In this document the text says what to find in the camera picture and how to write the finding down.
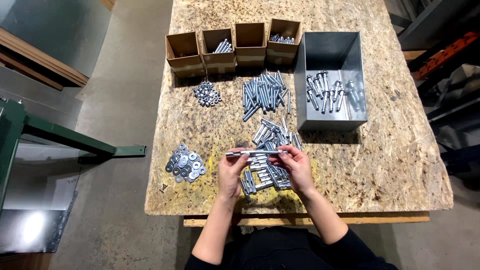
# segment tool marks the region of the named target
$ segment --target workbench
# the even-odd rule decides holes
[[[427,221],[430,210],[451,209],[448,175],[383,0],[174,0],[169,33],[251,22],[265,22],[267,29],[271,18],[301,21],[305,32],[360,31],[368,121],[349,133],[299,133],[315,186],[339,215],[347,223],[415,222]],[[192,91],[204,77],[177,79],[165,61],[146,214],[184,215],[185,226],[202,226],[218,192],[217,164],[225,152],[254,147],[251,140],[262,117],[278,124],[285,117],[288,129],[296,131],[293,69],[279,69],[292,90],[292,113],[282,106],[265,115],[259,110],[244,123],[241,85],[261,69],[209,75],[223,100],[207,108]],[[165,171],[180,142],[207,168],[193,183],[176,183]],[[293,191],[268,188],[251,203],[241,195],[233,223],[305,225],[311,220]]]

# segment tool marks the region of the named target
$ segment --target floor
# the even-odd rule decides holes
[[[117,146],[151,150],[172,0],[117,0],[77,131]],[[84,169],[78,197],[50,269],[182,269],[201,231],[181,217],[147,216],[151,151]],[[476,269],[480,265],[480,194],[452,178],[453,210],[417,224],[353,225],[399,269]]]

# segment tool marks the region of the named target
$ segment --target tape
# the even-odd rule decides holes
[[[297,54],[297,53],[278,52],[278,51],[274,51],[273,49],[267,49],[267,55],[271,55],[271,56],[280,56],[280,57],[294,58],[294,57],[295,57],[295,54]]]
[[[177,72],[177,71],[185,71],[185,70],[190,70],[190,69],[199,69],[199,68],[202,69],[202,68],[204,68],[204,64],[200,63],[200,64],[197,64],[197,65],[183,66],[183,67],[180,67],[180,68],[174,68],[174,67],[170,66],[170,68],[174,72]]]
[[[235,67],[236,63],[213,63],[213,64],[207,64],[207,69],[208,68],[218,68],[218,73],[225,73],[225,68],[228,67]]]
[[[237,55],[235,56],[238,61],[263,61],[265,56],[250,56],[250,55]]]

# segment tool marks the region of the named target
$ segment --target pile of washers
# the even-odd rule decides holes
[[[294,145],[301,150],[301,145],[297,134],[288,132],[285,118],[282,119],[282,125],[279,126],[265,118],[262,118],[261,126],[253,137],[252,142],[256,144],[257,150],[270,151],[262,153],[260,151],[251,151],[248,161],[251,162],[249,171],[243,172],[243,179],[240,184],[243,194],[250,202],[250,195],[255,195],[257,191],[274,187],[275,190],[291,189],[290,179],[287,171],[278,166],[272,165],[268,158],[271,151],[276,151],[278,146]],[[252,172],[256,172],[260,178],[261,184],[255,185]]]
[[[213,53],[222,53],[222,52],[231,52],[232,51],[232,44],[225,39],[224,41],[220,42],[218,47],[215,49]]]
[[[285,86],[280,71],[274,74],[270,72],[260,73],[260,77],[254,77],[250,81],[243,82],[242,95],[243,106],[245,107],[243,121],[246,122],[259,108],[266,112],[267,110],[275,111],[280,103],[285,106],[283,97],[287,92],[287,113],[290,114],[291,93]]]
[[[172,172],[177,183],[181,183],[183,180],[192,183],[200,175],[204,175],[207,169],[197,153],[189,152],[188,147],[184,143],[180,143],[179,148],[173,151],[165,171]]]
[[[295,42],[295,38],[294,37],[283,38],[280,36],[280,34],[276,34],[275,36],[270,36],[270,41],[293,44]]]
[[[193,89],[193,92],[195,97],[198,98],[198,103],[202,106],[212,107],[222,101],[220,93],[215,91],[215,87],[211,82],[202,82],[201,85]]]
[[[317,75],[312,79],[311,75],[307,76],[307,101],[311,102],[315,110],[319,110],[318,102],[316,97],[323,99],[322,113],[325,113],[327,100],[329,101],[329,112],[332,113],[334,110],[334,102],[336,104],[336,112],[339,112],[342,108],[343,95],[345,89],[342,86],[342,81],[336,81],[333,88],[328,88],[327,80],[328,71],[319,71]]]

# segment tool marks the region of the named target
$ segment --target cardboard box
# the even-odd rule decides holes
[[[265,23],[235,24],[235,58],[239,67],[263,67]]]
[[[270,36],[294,37],[293,44],[270,41]],[[272,19],[267,34],[266,61],[277,65],[290,65],[297,54],[301,39],[300,22]]]
[[[213,53],[225,39],[233,46],[231,28],[202,31],[202,55],[208,74],[235,72],[235,48],[231,52]]]
[[[167,61],[178,78],[205,75],[196,32],[166,35]]]

